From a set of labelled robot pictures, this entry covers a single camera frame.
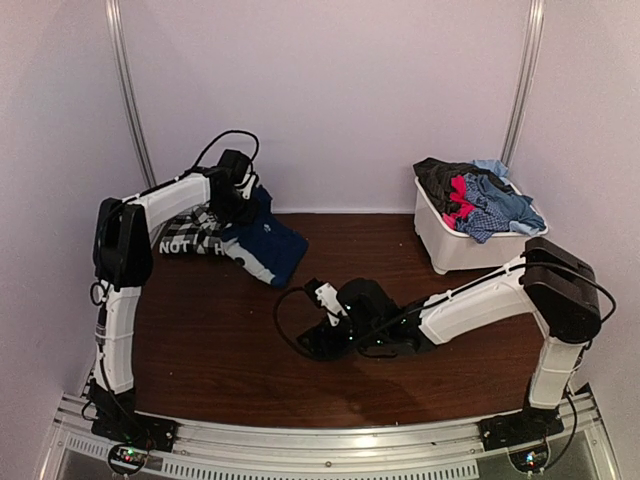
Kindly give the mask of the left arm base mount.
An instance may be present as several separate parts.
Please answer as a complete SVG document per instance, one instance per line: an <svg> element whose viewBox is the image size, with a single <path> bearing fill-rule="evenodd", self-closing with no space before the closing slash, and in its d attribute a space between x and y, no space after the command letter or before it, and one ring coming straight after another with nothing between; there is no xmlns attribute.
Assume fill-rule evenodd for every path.
<svg viewBox="0 0 640 480"><path fill-rule="evenodd" d="M95 407L91 432L114 442L106 461L115 474L135 475L146 466L153 451L172 451L178 423L137 413L133 393L115 395L92 380L88 398Z"/></svg>

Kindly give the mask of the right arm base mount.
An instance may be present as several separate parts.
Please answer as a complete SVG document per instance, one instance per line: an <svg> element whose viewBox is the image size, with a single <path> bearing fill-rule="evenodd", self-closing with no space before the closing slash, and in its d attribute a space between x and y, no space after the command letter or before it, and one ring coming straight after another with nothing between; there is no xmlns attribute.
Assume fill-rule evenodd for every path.
<svg viewBox="0 0 640 480"><path fill-rule="evenodd" d="M521 410L484 418L477 423L485 452L506 449L519 473L541 474L551 463L549 438L564 431L560 403L551 409L526 402Z"/></svg>

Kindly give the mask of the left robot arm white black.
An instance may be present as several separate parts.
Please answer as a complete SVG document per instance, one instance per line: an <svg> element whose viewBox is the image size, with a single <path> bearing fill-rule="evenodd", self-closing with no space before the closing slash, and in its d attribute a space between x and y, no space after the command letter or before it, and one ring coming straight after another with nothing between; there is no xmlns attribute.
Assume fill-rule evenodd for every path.
<svg viewBox="0 0 640 480"><path fill-rule="evenodd" d="M164 183L100 204L93 246L91 295L99 314L90 398L98 419L123 444L137 442L144 433L142 419L134 415L131 357L137 304L153 270L151 235L198 205L206 205L223 224L253 221L259 208L253 162L252 156L227 149L213 167L194 163Z"/></svg>

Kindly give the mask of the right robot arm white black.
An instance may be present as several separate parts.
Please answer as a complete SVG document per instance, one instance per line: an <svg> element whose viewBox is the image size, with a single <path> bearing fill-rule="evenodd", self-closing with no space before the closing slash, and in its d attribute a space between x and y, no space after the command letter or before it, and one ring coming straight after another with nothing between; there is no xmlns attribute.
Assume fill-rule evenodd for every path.
<svg viewBox="0 0 640 480"><path fill-rule="evenodd" d="M609 315L599 299L613 296L590 265L553 242L534 237L523 252L493 272L461 287L398 306L371 279L336 289L317 279L303 288L325 316L296 339L313 360L348 353L390 357L430 352L449 341L520 314L532 315L544 343L523 408L480 422L487 450L541 441L563 424L559 405L583 352Z"/></svg>

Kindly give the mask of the black white plaid shirt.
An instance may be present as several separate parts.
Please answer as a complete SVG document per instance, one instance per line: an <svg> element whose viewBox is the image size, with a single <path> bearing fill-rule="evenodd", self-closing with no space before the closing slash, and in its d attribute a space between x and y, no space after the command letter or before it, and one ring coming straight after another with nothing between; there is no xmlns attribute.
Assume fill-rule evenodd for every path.
<svg viewBox="0 0 640 480"><path fill-rule="evenodd" d="M231 226L229 222L220 222L204 204L197 205L176 215L167 224L159 241L159 253L224 256L221 235Z"/></svg>

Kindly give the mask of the navy blue garment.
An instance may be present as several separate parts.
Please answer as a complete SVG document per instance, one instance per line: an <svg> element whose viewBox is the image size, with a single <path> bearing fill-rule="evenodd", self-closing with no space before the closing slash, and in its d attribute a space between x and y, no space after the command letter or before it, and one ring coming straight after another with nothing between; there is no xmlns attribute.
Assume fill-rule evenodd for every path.
<svg viewBox="0 0 640 480"><path fill-rule="evenodd" d="M309 243L273 215L272 197L263 186L254 190L253 198L259 202L253 222L232 224L220 233L224 253L256 279L285 288Z"/></svg>

